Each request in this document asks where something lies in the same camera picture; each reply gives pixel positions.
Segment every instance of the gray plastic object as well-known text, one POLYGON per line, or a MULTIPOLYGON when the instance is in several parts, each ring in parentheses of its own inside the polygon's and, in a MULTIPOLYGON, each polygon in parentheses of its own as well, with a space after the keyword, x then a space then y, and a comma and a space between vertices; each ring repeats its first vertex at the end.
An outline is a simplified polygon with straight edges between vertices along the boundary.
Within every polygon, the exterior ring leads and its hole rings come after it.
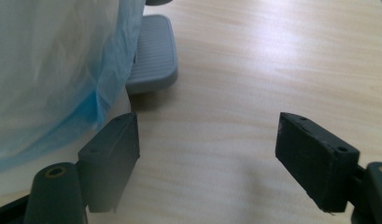
POLYGON ((129 94, 159 91, 177 80, 177 50, 168 18, 145 16, 141 23, 132 73, 126 82, 129 94))

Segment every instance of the wood grain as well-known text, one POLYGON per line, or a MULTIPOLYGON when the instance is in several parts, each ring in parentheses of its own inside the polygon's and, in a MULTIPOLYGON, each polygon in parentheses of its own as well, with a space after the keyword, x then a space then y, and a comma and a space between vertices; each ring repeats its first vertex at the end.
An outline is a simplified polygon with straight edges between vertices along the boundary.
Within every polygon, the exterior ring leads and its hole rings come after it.
POLYGON ((275 158, 279 113, 382 161, 380 1, 176 0, 179 74, 131 97, 141 158, 117 214, 90 223, 350 223, 319 211, 275 158))

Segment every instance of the table surface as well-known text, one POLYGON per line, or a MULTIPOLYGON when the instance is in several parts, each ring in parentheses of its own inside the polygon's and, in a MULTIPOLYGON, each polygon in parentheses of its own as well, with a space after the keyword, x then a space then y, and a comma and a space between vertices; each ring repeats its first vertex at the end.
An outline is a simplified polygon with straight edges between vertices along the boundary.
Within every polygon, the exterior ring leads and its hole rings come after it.
POLYGON ((178 80, 130 98, 141 158, 117 214, 90 223, 350 223, 351 204, 321 212, 276 159, 278 118, 312 119, 361 166, 382 161, 382 2, 176 0, 145 13, 172 22, 178 80))

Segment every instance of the plastic bag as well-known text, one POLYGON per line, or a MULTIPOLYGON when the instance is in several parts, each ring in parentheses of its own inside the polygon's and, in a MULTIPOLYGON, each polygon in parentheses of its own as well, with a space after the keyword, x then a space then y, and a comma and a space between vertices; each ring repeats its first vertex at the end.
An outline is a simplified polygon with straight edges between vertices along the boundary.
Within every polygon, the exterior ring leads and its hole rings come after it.
POLYGON ((0 0, 0 171, 104 121, 130 75, 144 4, 0 0))

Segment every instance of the tabletop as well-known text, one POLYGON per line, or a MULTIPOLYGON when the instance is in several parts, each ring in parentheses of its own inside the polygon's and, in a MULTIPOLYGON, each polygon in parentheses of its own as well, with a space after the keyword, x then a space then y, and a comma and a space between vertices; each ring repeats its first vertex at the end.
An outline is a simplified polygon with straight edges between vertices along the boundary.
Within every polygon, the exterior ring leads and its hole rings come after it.
MULTIPOLYGON (((130 97, 141 158, 116 214, 90 223, 350 223, 275 156, 280 112, 382 161, 382 2, 176 0, 178 80, 130 97)), ((27 189, 0 195, 0 204, 27 189)))

